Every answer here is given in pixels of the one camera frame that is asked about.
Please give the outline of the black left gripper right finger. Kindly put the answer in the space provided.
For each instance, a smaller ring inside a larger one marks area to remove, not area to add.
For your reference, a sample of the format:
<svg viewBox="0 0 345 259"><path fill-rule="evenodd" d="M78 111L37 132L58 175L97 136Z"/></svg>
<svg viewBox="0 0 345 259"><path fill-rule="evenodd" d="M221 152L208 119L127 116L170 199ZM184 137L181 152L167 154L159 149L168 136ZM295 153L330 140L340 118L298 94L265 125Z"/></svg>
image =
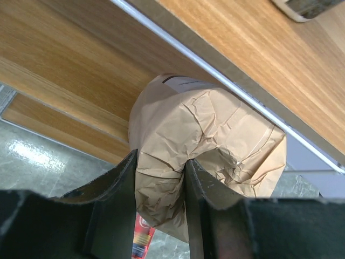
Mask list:
<svg viewBox="0 0 345 259"><path fill-rule="evenodd" d="M191 258L344 258L342 199L252 199L184 166Z"/></svg>

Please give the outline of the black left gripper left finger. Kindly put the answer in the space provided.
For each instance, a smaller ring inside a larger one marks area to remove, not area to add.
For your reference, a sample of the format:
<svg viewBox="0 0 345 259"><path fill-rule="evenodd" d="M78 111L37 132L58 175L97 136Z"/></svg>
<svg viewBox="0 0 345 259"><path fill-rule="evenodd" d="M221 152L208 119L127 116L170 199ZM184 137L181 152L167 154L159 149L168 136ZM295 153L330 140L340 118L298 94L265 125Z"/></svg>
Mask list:
<svg viewBox="0 0 345 259"><path fill-rule="evenodd" d="M62 197L1 191L1 258L130 258L137 152Z"/></svg>

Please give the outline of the brown paper towel roll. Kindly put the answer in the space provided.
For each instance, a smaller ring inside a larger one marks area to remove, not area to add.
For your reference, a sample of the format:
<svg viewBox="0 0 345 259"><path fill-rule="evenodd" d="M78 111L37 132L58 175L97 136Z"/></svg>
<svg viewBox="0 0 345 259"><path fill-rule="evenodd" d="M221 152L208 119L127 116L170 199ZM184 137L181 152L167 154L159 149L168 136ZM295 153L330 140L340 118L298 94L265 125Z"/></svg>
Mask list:
<svg viewBox="0 0 345 259"><path fill-rule="evenodd" d="M138 151L135 197L150 226L188 242L183 168L190 159L245 197L269 197L286 166L286 133L219 86L174 74L137 98L129 145Z"/></svg>

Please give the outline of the black paper towel roll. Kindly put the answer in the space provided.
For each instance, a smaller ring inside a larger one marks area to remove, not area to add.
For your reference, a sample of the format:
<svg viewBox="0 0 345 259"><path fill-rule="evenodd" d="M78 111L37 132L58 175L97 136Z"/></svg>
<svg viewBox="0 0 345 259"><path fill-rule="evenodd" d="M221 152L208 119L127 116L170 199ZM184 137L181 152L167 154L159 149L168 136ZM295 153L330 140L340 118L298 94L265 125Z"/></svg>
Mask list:
<svg viewBox="0 0 345 259"><path fill-rule="evenodd" d="M271 0L271 2L293 21L304 23L339 5L342 0Z"/></svg>

